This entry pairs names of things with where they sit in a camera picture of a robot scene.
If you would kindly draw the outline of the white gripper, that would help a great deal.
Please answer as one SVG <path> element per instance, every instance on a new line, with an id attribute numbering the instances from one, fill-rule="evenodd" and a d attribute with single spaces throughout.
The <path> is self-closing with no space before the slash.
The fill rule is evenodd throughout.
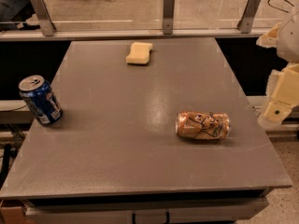
<path id="1" fill-rule="evenodd" d="M 267 49 L 277 47 L 278 57 L 289 62 L 281 71 L 271 72 L 258 116 L 259 124 L 281 124 L 299 106 L 299 4 L 281 23 L 261 35 L 256 44 Z"/>

